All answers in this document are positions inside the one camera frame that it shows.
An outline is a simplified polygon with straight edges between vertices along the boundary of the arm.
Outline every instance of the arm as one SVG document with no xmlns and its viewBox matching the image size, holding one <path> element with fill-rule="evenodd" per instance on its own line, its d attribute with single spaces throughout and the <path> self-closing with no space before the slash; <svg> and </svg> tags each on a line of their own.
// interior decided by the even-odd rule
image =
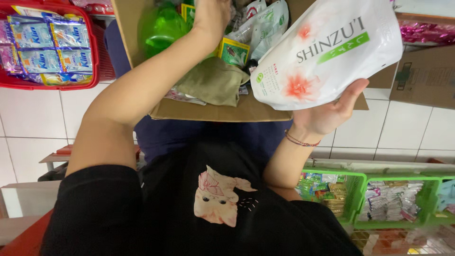
<svg viewBox="0 0 455 256">
<path fill-rule="evenodd" d="M 100 93 L 82 119 L 66 175 L 100 164 L 135 169 L 134 126 L 216 48 L 229 19 L 230 0 L 199 0 L 190 33 Z"/>
<path fill-rule="evenodd" d="M 317 143 L 351 117 L 355 101 L 368 83 L 366 79 L 356 80 L 338 101 L 294 111 L 294 123 L 289 135 L 304 143 Z M 289 201 L 301 200 L 294 188 L 313 149 L 283 138 L 264 170 L 266 185 Z"/>
</svg>

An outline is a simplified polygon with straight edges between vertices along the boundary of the cartoon cat graphic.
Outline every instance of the cartoon cat graphic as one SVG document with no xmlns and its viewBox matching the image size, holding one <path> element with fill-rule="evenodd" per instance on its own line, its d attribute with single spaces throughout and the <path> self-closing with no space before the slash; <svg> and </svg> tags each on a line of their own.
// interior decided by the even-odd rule
<svg viewBox="0 0 455 256">
<path fill-rule="evenodd" d="M 251 188 L 246 179 L 224 176 L 207 165 L 207 171 L 199 175 L 199 187 L 194 199 L 194 215 L 211 223 L 227 224 L 235 227 L 237 223 L 238 188 L 247 192 Z"/>
</svg>

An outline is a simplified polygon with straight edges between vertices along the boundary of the left hand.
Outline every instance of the left hand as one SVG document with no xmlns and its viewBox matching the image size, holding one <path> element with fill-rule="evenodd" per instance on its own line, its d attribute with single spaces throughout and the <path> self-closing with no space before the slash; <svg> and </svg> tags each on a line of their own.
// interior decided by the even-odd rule
<svg viewBox="0 0 455 256">
<path fill-rule="evenodd" d="M 231 0 L 197 0 L 192 33 L 212 52 L 220 43 L 231 20 Z"/>
<path fill-rule="evenodd" d="M 358 79 L 346 88 L 339 100 L 313 108 L 294 110 L 292 130 L 321 137 L 331 133 L 351 117 L 357 98 L 368 84 L 367 79 Z"/>
</svg>

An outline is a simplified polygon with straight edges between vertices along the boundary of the dark blue pants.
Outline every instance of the dark blue pants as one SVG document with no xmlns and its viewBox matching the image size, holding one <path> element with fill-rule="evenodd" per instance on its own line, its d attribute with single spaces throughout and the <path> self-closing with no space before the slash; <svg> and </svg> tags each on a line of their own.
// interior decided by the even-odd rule
<svg viewBox="0 0 455 256">
<path fill-rule="evenodd" d="M 104 42 L 119 78 L 130 70 L 130 64 L 118 30 L 113 21 L 104 34 Z M 149 163 L 156 156 L 167 154 L 189 143 L 207 137 L 235 142 L 258 164 L 265 165 L 275 152 L 284 130 L 292 121 L 257 123 L 219 123 L 186 120 L 153 120 L 145 116 L 134 128 L 137 142 Z"/>
</svg>

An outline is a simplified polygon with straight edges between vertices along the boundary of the basket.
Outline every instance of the basket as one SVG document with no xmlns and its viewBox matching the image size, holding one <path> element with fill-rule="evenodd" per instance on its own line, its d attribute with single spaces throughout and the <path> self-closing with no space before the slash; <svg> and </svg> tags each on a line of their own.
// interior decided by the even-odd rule
<svg viewBox="0 0 455 256">
<path fill-rule="evenodd" d="M 90 83 L 71 85 L 71 86 L 44 86 L 34 82 L 23 81 L 21 79 L 10 77 L 4 70 L 0 68 L 0 87 L 24 89 L 24 90 L 81 90 L 95 87 L 99 81 L 108 81 L 115 78 L 114 68 L 112 67 L 109 54 L 104 46 L 104 30 L 97 25 L 94 25 L 87 13 L 83 9 L 73 5 L 63 5 L 32 1 L 0 1 L 0 19 L 6 19 L 7 15 L 16 14 L 16 11 L 11 5 L 20 5 L 43 10 L 50 10 L 60 15 L 75 14 L 82 16 L 87 25 L 87 31 L 90 40 L 91 55 L 93 62 L 93 78 Z"/>
<path fill-rule="evenodd" d="M 431 213 L 435 211 L 437 202 L 437 190 L 440 179 L 436 177 L 424 176 L 414 173 L 388 173 L 388 174 L 367 174 L 367 181 L 362 192 L 362 203 L 354 219 L 354 228 L 356 229 L 387 229 L 387 228 L 415 228 L 423 226 L 428 222 Z M 387 180 L 422 180 L 424 182 L 422 190 L 416 195 L 416 204 L 421 208 L 417 220 L 412 223 L 408 220 L 387 221 L 387 220 L 370 220 L 359 221 L 358 216 L 362 213 L 365 204 L 365 192 L 368 182 L 370 181 L 387 181 Z"/>
<path fill-rule="evenodd" d="M 348 193 L 344 204 L 344 213 L 343 216 L 337 217 L 337 220 L 341 225 L 351 224 L 363 197 L 362 192 L 366 185 L 366 175 L 363 173 L 349 172 L 345 169 L 304 168 L 302 172 L 346 175 L 345 185 Z"/>
<path fill-rule="evenodd" d="M 422 174 L 426 175 L 426 176 L 440 178 L 441 184 L 446 179 L 455 179 L 455 173 L 454 172 L 424 172 Z M 439 194 L 439 189 L 440 188 L 441 188 L 441 186 L 437 189 L 436 196 Z M 439 204 L 439 197 L 436 198 L 436 207 L 435 207 L 435 210 L 430 215 L 430 219 L 428 220 L 428 224 L 429 225 L 451 225 L 451 224 L 455 224 L 455 215 L 451 214 L 450 212 L 441 212 L 441 213 L 439 213 L 439 214 L 447 216 L 446 218 L 445 217 L 436 217 L 436 212 L 438 210 L 438 204 Z"/>
</svg>

